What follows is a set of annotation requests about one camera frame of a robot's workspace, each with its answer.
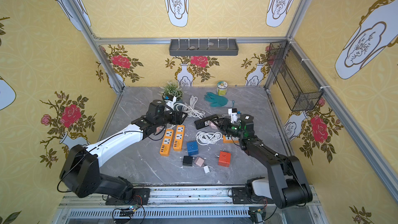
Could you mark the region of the black plug adapter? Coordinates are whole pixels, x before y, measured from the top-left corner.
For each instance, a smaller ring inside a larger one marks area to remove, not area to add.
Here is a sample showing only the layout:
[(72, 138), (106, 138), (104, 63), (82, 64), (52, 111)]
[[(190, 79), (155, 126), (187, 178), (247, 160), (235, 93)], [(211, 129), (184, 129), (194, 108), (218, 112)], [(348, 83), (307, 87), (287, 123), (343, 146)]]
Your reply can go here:
[(193, 157), (192, 156), (184, 156), (182, 160), (183, 166), (192, 166), (193, 165)]

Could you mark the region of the red cube adapter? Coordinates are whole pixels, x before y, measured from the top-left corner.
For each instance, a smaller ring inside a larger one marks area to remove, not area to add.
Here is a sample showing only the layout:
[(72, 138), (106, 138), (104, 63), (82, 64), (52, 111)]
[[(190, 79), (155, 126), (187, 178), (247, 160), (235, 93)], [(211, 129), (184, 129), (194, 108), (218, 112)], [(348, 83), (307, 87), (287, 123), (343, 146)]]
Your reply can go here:
[(219, 154), (218, 165), (222, 167), (229, 167), (231, 164), (231, 153), (221, 151)]

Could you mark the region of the small pink plug adapter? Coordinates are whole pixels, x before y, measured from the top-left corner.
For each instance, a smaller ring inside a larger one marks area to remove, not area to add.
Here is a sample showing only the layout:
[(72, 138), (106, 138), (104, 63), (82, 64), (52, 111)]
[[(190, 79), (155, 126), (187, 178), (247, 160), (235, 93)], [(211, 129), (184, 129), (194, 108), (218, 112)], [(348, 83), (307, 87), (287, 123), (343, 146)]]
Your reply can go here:
[(210, 125), (209, 125), (212, 129), (214, 129), (214, 130), (217, 130), (218, 129), (218, 127), (214, 124), (214, 123), (210, 123)]

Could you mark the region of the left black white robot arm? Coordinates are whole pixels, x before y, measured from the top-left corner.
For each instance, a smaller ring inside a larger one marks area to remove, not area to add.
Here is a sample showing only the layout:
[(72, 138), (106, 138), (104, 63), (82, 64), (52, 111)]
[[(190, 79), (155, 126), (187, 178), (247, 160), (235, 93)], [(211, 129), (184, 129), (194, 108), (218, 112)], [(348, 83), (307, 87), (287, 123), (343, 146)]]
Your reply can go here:
[(147, 114), (135, 119), (123, 130), (89, 146), (76, 145), (69, 151), (59, 183), (79, 198), (91, 194), (112, 196), (122, 202), (134, 197), (133, 185), (123, 177), (112, 177), (100, 172), (100, 167), (110, 158), (129, 146), (154, 134), (158, 127), (182, 124), (187, 113), (167, 111)]

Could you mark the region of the small white plug adapter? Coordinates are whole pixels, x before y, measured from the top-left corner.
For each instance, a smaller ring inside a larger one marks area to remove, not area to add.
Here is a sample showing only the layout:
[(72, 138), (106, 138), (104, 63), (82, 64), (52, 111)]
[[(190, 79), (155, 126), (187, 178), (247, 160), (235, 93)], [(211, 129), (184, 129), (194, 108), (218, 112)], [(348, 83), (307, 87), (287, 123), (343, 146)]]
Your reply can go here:
[(210, 172), (210, 169), (209, 169), (208, 166), (204, 166), (203, 169), (204, 169), (204, 172), (205, 172), (206, 174)]

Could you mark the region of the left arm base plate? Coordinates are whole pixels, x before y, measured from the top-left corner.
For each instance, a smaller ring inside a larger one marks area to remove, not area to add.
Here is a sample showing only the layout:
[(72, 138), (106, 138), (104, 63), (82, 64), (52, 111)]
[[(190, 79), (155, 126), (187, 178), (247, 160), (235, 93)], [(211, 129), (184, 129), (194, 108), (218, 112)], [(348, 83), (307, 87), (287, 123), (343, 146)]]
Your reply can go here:
[(127, 200), (118, 200), (112, 196), (108, 196), (105, 205), (147, 205), (150, 197), (150, 188), (135, 188), (133, 194)]

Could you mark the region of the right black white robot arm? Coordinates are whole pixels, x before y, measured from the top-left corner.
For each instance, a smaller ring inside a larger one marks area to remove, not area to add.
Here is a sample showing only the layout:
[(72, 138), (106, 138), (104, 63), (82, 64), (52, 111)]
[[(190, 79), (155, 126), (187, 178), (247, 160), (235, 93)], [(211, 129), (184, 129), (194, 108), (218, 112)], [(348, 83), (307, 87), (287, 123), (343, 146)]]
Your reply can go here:
[(267, 168), (268, 187), (276, 206), (280, 209), (303, 205), (313, 200), (313, 193), (295, 156), (285, 156), (266, 146), (254, 132), (251, 116), (233, 124), (227, 118), (214, 120), (219, 131), (238, 138), (239, 146), (247, 155), (254, 157)]

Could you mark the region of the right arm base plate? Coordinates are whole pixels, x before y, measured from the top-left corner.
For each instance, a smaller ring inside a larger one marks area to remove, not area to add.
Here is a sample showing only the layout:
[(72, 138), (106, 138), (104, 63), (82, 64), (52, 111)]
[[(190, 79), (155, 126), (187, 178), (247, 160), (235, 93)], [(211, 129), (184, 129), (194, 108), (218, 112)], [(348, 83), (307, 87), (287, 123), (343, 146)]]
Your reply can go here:
[(232, 187), (229, 196), (232, 197), (233, 204), (274, 204), (272, 199), (256, 196), (246, 187)]

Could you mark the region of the blue cube adapter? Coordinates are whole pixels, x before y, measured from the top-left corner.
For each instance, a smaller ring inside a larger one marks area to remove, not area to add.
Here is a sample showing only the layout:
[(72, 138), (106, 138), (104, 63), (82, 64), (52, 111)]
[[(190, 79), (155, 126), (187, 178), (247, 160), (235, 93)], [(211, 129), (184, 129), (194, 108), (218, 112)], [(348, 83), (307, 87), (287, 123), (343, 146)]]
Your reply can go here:
[(187, 143), (187, 153), (188, 156), (194, 156), (199, 154), (199, 146), (196, 141)]

